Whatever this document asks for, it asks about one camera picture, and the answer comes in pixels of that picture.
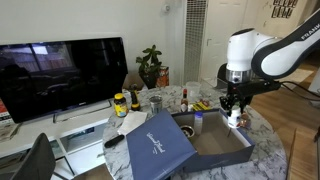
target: picture frame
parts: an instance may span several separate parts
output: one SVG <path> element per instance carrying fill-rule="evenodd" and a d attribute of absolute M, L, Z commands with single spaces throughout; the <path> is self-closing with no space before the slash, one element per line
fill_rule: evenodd
<path fill-rule="evenodd" d="M 296 7 L 298 4 L 298 0 L 293 0 L 293 4 L 292 4 L 292 7 Z"/>
<path fill-rule="evenodd" d="M 288 7 L 292 7 L 292 6 L 293 6 L 293 1 L 294 1 L 294 0 L 289 0 L 289 2 L 288 2 Z"/>
<path fill-rule="evenodd" d="M 273 8 L 273 12 L 272 12 L 271 17 L 272 17 L 272 18 L 278 17 L 279 11 L 280 11 L 280 6 L 275 6 L 275 7 Z"/>
<path fill-rule="evenodd" d="M 285 1 L 283 2 L 283 6 L 288 7 L 288 6 L 289 6 L 289 1 L 290 1 L 290 0 L 285 0 Z"/>
<path fill-rule="evenodd" d="M 285 7 L 280 7 L 279 13 L 278 13 L 278 16 L 277 16 L 278 18 L 282 18 L 282 14 L 283 14 L 285 9 L 286 9 Z"/>
<path fill-rule="evenodd" d="M 281 17 L 282 17 L 282 18 L 286 18 L 289 10 L 290 10 L 290 8 L 285 7 L 284 10 L 283 10 L 283 13 L 282 13 L 282 16 L 281 16 Z"/>
<path fill-rule="evenodd" d="M 280 0 L 279 5 L 283 6 L 285 2 L 286 2 L 286 0 Z"/>
<path fill-rule="evenodd" d="M 292 11 L 293 11 L 292 8 L 288 8 L 288 12 L 287 12 L 286 18 L 290 18 L 291 17 Z"/>
<path fill-rule="evenodd" d="M 273 5 L 279 5 L 280 0 L 273 0 Z"/>

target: chair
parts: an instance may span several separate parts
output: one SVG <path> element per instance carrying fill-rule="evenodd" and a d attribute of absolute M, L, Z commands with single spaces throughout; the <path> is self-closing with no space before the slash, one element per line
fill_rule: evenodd
<path fill-rule="evenodd" d="M 47 136 L 41 133 L 29 153 L 25 157 L 21 166 L 16 172 L 0 174 L 1 180 L 50 180 L 55 176 L 66 180 L 65 177 L 54 172 L 56 160 L 51 149 Z"/>
<path fill-rule="evenodd" d="M 224 63 L 220 66 L 218 70 L 217 75 L 217 86 L 214 87 L 214 89 L 219 89 L 222 91 L 226 91 L 228 88 L 228 83 L 226 79 L 226 73 L 227 73 L 227 63 Z"/>

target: cup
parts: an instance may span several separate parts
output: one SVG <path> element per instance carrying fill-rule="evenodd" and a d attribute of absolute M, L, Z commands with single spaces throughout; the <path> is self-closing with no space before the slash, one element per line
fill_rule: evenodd
<path fill-rule="evenodd" d="M 160 95 L 152 96 L 150 99 L 152 115 L 158 114 L 162 110 L 162 97 Z"/>
<path fill-rule="evenodd" d="M 188 91 L 188 99 L 191 102 L 195 102 L 197 97 L 200 95 L 201 84 L 195 81 L 189 81 L 187 82 L 186 87 Z"/>
<path fill-rule="evenodd" d="M 194 141 L 194 129 L 191 126 L 183 125 L 180 126 L 181 131 L 183 134 L 189 139 L 189 141 L 192 143 Z"/>

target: television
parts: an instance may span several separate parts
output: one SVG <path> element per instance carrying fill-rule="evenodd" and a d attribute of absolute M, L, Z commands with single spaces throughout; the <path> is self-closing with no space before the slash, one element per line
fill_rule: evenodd
<path fill-rule="evenodd" d="M 121 92 L 122 38 L 0 45 L 0 98 L 21 123 Z"/>

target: electronic device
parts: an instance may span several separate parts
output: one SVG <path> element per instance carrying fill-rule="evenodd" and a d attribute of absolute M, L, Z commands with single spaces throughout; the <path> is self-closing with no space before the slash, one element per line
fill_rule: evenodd
<path fill-rule="evenodd" d="M 105 148 L 111 148 L 111 147 L 117 145 L 123 139 L 124 139 L 124 135 L 120 134 L 120 135 L 116 136 L 115 138 L 113 138 L 113 139 L 107 141 L 106 143 L 104 143 L 104 147 Z"/>
<path fill-rule="evenodd" d="M 227 53 L 228 92 L 220 97 L 228 115 L 236 104 L 242 113 L 253 95 L 278 90 L 282 83 L 275 79 L 294 72 L 307 55 L 320 47 L 319 30 L 320 9 L 283 39 L 254 29 L 234 33 Z"/>
<path fill-rule="evenodd" d="M 0 97 L 15 123 L 112 98 L 127 73 L 120 37 L 0 46 Z"/>

